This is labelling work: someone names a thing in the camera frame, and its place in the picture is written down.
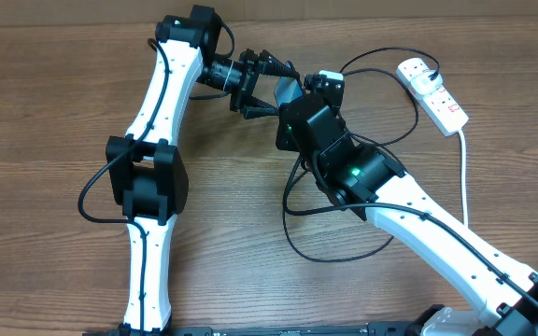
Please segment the black Galaxy smartphone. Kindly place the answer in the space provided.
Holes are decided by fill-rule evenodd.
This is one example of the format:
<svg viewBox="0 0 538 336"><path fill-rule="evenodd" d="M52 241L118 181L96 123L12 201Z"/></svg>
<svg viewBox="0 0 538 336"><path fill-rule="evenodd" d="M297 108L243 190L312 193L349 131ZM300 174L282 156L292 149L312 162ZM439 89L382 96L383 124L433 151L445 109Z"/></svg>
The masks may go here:
<svg viewBox="0 0 538 336"><path fill-rule="evenodd" d="M292 61L287 61L285 65L289 72L279 77L274 90L278 108L282 108L283 105L287 105L304 95L300 73L296 70Z"/></svg>

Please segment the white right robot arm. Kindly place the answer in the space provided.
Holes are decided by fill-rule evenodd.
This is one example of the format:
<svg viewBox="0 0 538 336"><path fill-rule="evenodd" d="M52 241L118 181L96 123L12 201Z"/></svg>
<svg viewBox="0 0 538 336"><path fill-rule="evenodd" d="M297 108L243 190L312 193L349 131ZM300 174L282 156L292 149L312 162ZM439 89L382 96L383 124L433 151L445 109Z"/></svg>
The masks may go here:
<svg viewBox="0 0 538 336"><path fill-rule="evenodd" d="M380 145L355 142L339 115L344 77L282 77L275 90L276 145L295 151L331 204L398 238L469 303L433 306L410 335L538 335L538 272L480 238L434 201Z"/></svg>

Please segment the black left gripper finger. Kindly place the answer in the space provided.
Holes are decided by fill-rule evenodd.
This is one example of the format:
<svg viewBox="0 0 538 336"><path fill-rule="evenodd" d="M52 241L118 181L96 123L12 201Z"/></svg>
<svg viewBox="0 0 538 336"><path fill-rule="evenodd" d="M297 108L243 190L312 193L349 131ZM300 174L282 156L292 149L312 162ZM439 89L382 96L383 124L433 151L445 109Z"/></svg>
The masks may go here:
<svg viewBox="0 0 538 336"><path fill-rule="evenodd" d="M268 51L262 52L262 74L273 77L289 77L298 80L300 74L290 62L282 63Z"/></svg>
<svg viewBox="0 0 538 336"><path fill-rule="evenodd" d="M244 119L257 119L278 115L278 108L256 97L249 97L243 104Z"/></svg>

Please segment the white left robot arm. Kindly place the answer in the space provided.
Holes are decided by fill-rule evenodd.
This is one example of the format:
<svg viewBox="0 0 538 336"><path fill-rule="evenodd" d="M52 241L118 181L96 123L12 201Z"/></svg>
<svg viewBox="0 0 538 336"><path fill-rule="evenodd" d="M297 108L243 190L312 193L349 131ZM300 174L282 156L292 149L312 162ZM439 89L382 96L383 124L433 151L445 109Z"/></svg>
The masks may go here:
<svg viewBox="0 0 538 336"><path fill-rule="evenodd" d="M170 325L171 238L189 192L177 142L194 85L226 93L233 111L254 119L277 112L252 95L260 75L300 78L268 51L248 50L238 61L219 54L225 28L215 9L204 6L194 6L187 18L166 16L159 22L150 41L156 65L143 104L126 134L107 142L114 199L131 245L129 301L117 335L162 335Z"/></svg>

